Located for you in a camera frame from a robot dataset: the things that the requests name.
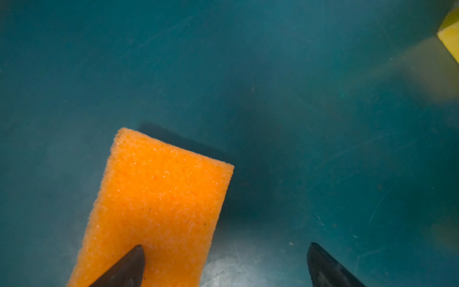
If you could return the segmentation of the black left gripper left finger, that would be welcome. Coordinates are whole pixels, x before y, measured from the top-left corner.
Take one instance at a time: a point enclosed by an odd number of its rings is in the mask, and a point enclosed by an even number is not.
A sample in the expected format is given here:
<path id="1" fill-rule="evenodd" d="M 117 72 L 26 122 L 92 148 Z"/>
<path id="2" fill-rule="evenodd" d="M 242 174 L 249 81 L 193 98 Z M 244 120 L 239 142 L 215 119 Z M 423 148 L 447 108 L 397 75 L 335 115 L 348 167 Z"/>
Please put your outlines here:
<path id="1" fill-rule="evenodd" d="M 145 252 L 136 245 L 89 287 L 140 287 L 144 270 Z"/>

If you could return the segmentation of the orange sponge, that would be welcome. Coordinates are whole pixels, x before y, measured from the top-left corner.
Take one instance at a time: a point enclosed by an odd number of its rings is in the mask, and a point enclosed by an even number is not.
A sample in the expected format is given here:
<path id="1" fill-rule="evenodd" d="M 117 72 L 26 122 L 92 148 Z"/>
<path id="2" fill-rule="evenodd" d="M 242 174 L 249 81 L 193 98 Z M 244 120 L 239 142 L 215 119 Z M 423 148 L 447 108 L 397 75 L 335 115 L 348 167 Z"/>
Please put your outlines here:
<path id="1" fill-rule="evenodd" d="M 120 129 L 68 285 L 87 287 L 134 246 L 145 287 L 196 287 L 234 166 Z"/>

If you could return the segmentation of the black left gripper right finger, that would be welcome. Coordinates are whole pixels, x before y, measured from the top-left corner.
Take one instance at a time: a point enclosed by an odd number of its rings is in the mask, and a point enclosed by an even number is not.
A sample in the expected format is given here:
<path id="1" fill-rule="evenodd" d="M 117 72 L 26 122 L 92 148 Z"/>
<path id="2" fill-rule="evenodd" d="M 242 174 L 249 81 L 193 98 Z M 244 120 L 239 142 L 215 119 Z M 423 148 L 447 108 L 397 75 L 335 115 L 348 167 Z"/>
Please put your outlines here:
<path id="1" fill-rule="evenodd" d="M 318 243 L 310 244 L 307 263 L 313 287 L 365 287 Z"/>

